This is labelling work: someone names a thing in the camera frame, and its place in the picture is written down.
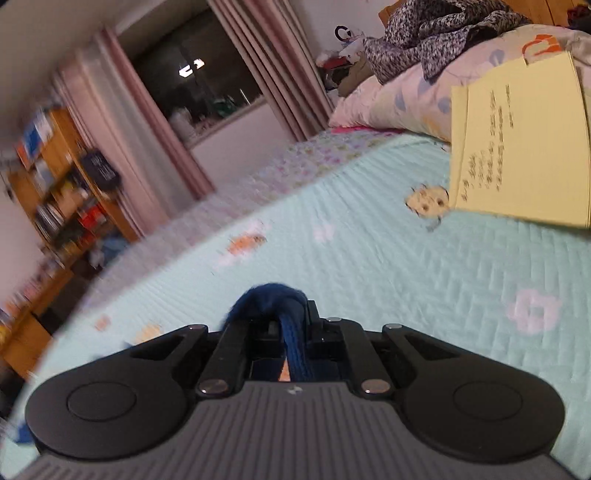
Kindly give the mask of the wooden bookshelf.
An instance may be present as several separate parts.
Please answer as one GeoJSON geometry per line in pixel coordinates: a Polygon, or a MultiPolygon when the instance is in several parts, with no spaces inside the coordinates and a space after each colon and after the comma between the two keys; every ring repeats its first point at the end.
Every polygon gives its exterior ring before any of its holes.
{"type": "Polygon", "coordinates": [[[83,167],[91,150],[66,109],[40,112],[16,153],[10,189],[40,237],[43,253],[67,263],[112,233],[129,243],[138,240],[120,208],[119,190],[100,188],[83,167]]]}

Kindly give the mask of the yellow paper sheet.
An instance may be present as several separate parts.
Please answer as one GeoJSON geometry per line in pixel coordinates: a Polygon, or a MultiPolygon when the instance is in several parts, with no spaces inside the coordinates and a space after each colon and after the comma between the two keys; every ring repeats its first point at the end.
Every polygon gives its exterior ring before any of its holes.
{"type": "Polygon", "coordinates": [[[570,53],[453,87],[451,113],[451,208],[590,226],[589,128],[570,53]]]}

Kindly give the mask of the blue knit sweater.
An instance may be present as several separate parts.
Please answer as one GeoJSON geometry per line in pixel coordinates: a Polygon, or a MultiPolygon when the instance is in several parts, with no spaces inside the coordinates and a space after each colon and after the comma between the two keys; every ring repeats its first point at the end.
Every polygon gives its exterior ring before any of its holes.
{"type": "Polygon", "coordinates": [[[317,381],[321,374],[307,353],[308,313],[308,297],[301,290],[280,283],[257,285],[231,307],[222,332],[236,327],[256,341],[270,337],[283,349],[280,358],[287,363],[291,381],[317,381]]]}

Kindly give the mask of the olive brown pillow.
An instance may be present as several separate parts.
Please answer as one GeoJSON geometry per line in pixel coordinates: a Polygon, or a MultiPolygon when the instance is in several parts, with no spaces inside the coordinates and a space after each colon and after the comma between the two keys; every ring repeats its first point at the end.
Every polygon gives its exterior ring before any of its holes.
{"type": "Polygon", "coordinates": [[[363,83],[363,81],[366,81],[373,75],[374,72],[366,56],[361,54],[360,59],[356,61],[356,63],[353,64],[351,68],[349,68],[348,75],[346,75],[346,77],[342,79],[341,83],[339,83],[339,97],[348,97],[349,94],[353,92],[353,90],[356,90],[356,88],[363,83]]]}

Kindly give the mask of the dark patterned garment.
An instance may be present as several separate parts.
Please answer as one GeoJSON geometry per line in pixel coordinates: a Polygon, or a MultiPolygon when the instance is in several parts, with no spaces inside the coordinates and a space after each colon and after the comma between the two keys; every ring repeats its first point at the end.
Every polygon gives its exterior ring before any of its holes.
{"type": "Polygon", "coordinates": [[[530,22],[498,0],[405,1],[382,37],[363,40],[363,51],[382,85],[415,65],[434,81],[466,50],[530,22]]]}

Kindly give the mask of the pink curtain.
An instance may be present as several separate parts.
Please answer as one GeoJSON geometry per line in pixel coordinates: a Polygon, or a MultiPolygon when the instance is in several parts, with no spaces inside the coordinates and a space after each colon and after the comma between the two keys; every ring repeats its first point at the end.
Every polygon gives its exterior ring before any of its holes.
{"type": "Polygon", "coordinates": [[[121,175],[122,210],[136,232],[153,232],[214,191],[110,29],[68,55],[53,81],[86,144],[121,175]]]}

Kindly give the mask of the wooden desk with drawers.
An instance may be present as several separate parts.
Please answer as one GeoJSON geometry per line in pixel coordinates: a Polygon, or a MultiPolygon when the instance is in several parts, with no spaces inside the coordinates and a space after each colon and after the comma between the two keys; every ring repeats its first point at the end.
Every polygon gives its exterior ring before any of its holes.
{"type": "Polygon", "coordinates": [[[14,323],[1,339],[1,359],[24,380],[29,379],[51,341],[39,318],[73,276],[71,269],[63,269],[46,279],[33,299],[18,309],[14,323]]]}

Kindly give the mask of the bee pattern quilted bedspread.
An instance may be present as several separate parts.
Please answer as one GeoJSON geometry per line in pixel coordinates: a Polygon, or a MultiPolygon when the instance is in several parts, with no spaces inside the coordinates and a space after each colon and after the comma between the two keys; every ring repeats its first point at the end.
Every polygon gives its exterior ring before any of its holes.
{"type": "Polygon", "coordinates": [[[184,325],[221,326],[259,284],[304,291],[325,317],[401,323],[533,373],[560,393],[554,457],[590,475],[590,235],[408,208],[449,178],[426,136],[325,133],[221,187],[102,274],[25,386],[184,325]]]}

